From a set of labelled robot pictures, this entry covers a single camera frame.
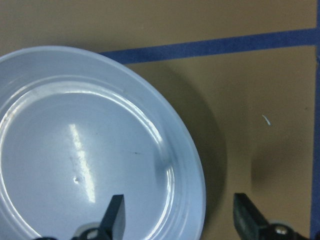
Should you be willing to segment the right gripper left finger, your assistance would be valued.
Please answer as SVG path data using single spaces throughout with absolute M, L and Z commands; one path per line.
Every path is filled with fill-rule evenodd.
M 98 227 L 83 231 L 78 240 L 122 240 L 125 232 L 125 198 L 113 195 Z

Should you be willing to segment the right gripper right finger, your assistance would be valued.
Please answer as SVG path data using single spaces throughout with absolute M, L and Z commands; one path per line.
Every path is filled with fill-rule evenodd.
M 233 224 L 242 240 L 294 240 L 294 231 L 271 224 L 245 193 L 233 195 Z

